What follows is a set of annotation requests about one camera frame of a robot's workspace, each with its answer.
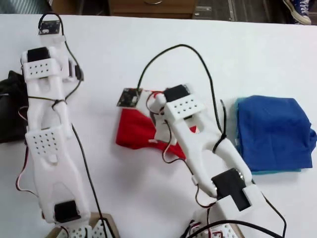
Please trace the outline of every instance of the blue cloth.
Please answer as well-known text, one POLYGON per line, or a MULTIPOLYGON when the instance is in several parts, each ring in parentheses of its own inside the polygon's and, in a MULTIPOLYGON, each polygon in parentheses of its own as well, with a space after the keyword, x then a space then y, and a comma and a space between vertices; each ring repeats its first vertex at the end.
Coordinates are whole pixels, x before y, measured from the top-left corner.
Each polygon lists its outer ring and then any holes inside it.
POLYGON ((317 136, 295 99, 251 96, 236 108, 237 149, 252 172, 313 167, 317 136))

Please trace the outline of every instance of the wooden drawer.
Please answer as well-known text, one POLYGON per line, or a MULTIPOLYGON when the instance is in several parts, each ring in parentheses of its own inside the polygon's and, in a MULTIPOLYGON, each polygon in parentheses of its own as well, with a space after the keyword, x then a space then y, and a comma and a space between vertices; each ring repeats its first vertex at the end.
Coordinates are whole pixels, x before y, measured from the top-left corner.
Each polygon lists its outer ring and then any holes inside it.
POLYGON ((147 17, 147 18, 175 18, 175 19, 191 19, 192 14, 189 13, 114 13, 113 16, 127 17, 147 17))
POLYGON ((111 0, 111 14, 178 13, 192 14, 195 0, 111 0))

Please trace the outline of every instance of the drawer handle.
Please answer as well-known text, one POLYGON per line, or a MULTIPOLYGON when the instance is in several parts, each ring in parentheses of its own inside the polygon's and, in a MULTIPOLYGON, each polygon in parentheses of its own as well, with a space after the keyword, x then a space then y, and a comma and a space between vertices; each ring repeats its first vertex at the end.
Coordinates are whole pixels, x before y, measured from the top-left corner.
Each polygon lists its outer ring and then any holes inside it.
POLYGON ((149 5, 158 5, 158 4, 162 3, 163 0, 158 0, 156 2, 150 2, 148 0, 143 0, 143 2, 146 3, 146 4, 149 4, 149 5))

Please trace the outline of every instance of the blue sneaker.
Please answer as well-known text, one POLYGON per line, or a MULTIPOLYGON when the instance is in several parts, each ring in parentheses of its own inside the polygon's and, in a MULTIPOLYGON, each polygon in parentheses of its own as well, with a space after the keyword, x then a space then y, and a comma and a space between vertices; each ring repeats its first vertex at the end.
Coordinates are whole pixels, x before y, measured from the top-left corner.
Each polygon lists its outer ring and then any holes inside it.
POLYGON ((308 17, 309 0, 283 0, 285 5, 291 11, 295 20, 303 25, 311 25, 312 21, 308 17))

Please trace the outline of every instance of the red cloth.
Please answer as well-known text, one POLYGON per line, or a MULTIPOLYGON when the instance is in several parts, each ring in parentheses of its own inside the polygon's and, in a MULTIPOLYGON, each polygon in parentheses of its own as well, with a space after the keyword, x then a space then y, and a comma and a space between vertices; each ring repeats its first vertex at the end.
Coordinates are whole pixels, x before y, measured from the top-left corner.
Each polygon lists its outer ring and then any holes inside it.
MULTIPOLYGON (((149 142, 149 140, 154 139, 155 132, 156 129, 150 118, 146 117, 138 110, 122 109, 115 142, 118 145, 134 150, 144 147, 153 147, 164 150, 167 143, 161 141, 158 141, 157 143, 149 142)), ((173 153, 179 158, 185 158, 178 143, 176 145, 171 145, 168 152, 173 153)))

